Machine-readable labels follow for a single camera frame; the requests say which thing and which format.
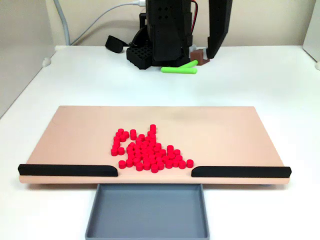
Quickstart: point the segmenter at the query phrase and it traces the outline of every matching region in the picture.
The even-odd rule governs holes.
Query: green foam rod
[[[193,60],[193,61],[191,61],[191,62],[188,62],[188,63],[185,64],[185,65],[180,66],[179,68],[188,69],[188,68],[193,68],[193,67],[195,67],[195,66],[197,66],[197,65],[198,65],[198,61],[197,61],[197,60]]]
[[[198,70],[196,68],[180,68],[180,67],[167,67],[161,68],[161,72],[164,74],[196,74]]]

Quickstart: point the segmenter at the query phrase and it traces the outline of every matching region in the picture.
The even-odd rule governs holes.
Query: gray tray
[[[208,240],[202,184],[99,184],[86,240]]]

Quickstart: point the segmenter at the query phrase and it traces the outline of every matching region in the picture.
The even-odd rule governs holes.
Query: red cylinder
[[[156,164],[157,161],[156,161],[154,158],[150,158],[150,163],[151,163],[151,165],[152,165],[152,164]]]
[[[134,159],[133,159],[133,165],[134,165],[134,166],[137,166],[137,163],[140,163],[140,161],[141,161],[140,158],[137,158],[137,157],[134,158]]]
[[[174,159],[172,161],[172,165],[173,165],[174,168],[177,168],[179,166],[179,161],[177,159]]]
[[[136,140],[137,139],[137,134],[130,134],[130,139],[132,141]]]
[[[141,153],[136,153],[134,156],[135,156],[137,159],[142,160],[142,155],[141,155]]]
[[[180,155],[180,150],[179,149],[175,149],[174,151],[173,151],[173,153],[177,156],[177,155]]]
[[[172,166],[173,166],[172,160],[167,160],[166,163],[165,163],[165,167],[167,169],[172,169]]]
[[[132,159],[133,160],[134,158],[136,158],[134,153],[128,154],[128,159]]]
[[[161,145],[161,143],[157,142],[157,143],[155,144],[155,147],[161,149],[161,148],[162,148],[162,145]]]
[[[131,155],[131,154],[135,154],[135,151],[133,151],[133,150],[127,150],[126,153],[127,153],[128,155]]]
[[[124,134],[121,134],[120,142],[124,143],[126,140],[127,140],[126,136]]]
[[[187,160],[186,161],[186,167],[189,168],[189,169],[193,168],[194,167],[194,161],[191,160],[191,159]]]
[[[144,135],[144,134],[139,134],[138,137],[141,139],[141,141],[144,141],[144,140],[145,140],[145,135]]]
[[[143,163],[146,163],[146,162],[149,162],[149,163],[150,163],[150,158],[144,157],[144,158],[143,158]]]
[[[186,168],[186,162],[183,161],[183,160],[179,161],[179,168],[180,169],[185,169]]]
[[[181,161],[182,160],[182,156],[181,155],[175,156],[175,159],[177,159],[178,161]]]
[[[142,164],[142,162],[138,162],[135,166],[135,169],[139,172],[142,171],[144,169],[144,165]]]
[[[176,155],[174,155],[173,153],[169,153],[168,157],[170,160],[173,160],[173,159],[175,159]]]
[[[151,172],[156,174],[158,172],[158,165],[157,164],[152,164],[151,165]]]
[[[159,151],[159,153],[161,153],[162,157],[164,157],[165,155],[167,155],[167,151],[165,149],[161,149]]]
[[[156,158],[162,158],[162,154],[161,154],[160,152],[157,152],[157,153],[155,154],[155,157],[156,157]]]
[[[157,165],[159,170],[163,170],[165,168],[165,164],[162,161],[158,162]]]
[[[155,160],[157,163],[163,163],[162,157],[156,157]]]
[[[129,132],[128,132],[128,131],[124,131],[124,132],[123,132],[123,135],[125,136],[126,139],[129,138]]]
[[[158,153],[159,151],[161,150],[161,148],[159,148],[159,147],[154,147],[154,149],[153,149],[153,151],[155,152],[155,153]]]
[[[164,164],[166,164],[168,160],[169,160],[168,156],[163,156],[162,157],[162,161],[164,162]]]
[[[120,169],[125,169],[126,168],[126,161],[120,160],[119,161],[119,168]]]
[[[149,161],[143,162],[143,169],[144,170],[150,170],[151,164]]]
[[[118,155],[118,149],[117,148],[112,148],[111,149],[111,155],[114,156],[114,157],[117,156]]]
[[[134,165],[134,161],[132,159],[128,159],[125,161],[127,168],[131,168]]]
[[[125,154],[125,149],[123,147],[118,148],[118,154],[119,155],[124,155]]]
[[[166,150],[167,150],[167,151],[169,151],[169,150],[172,150],[172,151],[173,151],[173,150],[174,150],[174,146],[168,145],[168,146],[166,147]]]

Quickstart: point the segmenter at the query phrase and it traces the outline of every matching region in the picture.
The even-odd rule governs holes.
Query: pink board
[[[111,156],[119,128],[147,134],[157,126],[157,142],[174,145],[198,166],[283,167],[254,107],[120,107],[60,106],[27,164],[111,165],[118,177],[29,176],[22,183],[187,183],[287,184],[289,178],[191,177],[191,168],[158,173],[119,169],[125,156]],[[125,147],[131,141],[122,143]]]

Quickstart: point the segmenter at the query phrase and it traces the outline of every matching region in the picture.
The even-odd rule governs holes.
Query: white tabletop
[[[96,185],[26,185],[25,163],[59,105],[255,106],[288,185],[205,185],[212,240],[316,239],[320,71],[300,46],[222,47],[196,75],[139,70],[97,46],[60,47],[0,119],[0,235],[79,240]]]

